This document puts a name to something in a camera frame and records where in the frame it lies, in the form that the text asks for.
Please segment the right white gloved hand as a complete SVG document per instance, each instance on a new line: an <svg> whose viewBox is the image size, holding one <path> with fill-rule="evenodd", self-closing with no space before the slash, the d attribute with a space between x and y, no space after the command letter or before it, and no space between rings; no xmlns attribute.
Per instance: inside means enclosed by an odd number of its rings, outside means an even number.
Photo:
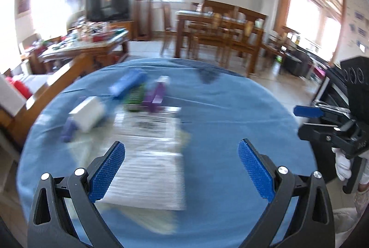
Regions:
<svg viewBox="0 0 369 248"><path fill-rule="evenodd" d="M345 157L339 148L332 148L332 152L335 154L335 169L338 178L341 181L345 179L349 179L351 177L351 162L349 159ZM359 158L366 160L365 168L361 175L361 179L359 185L367 185L369 181L369 173L368 173L368 151L359 155Z"/></svg>

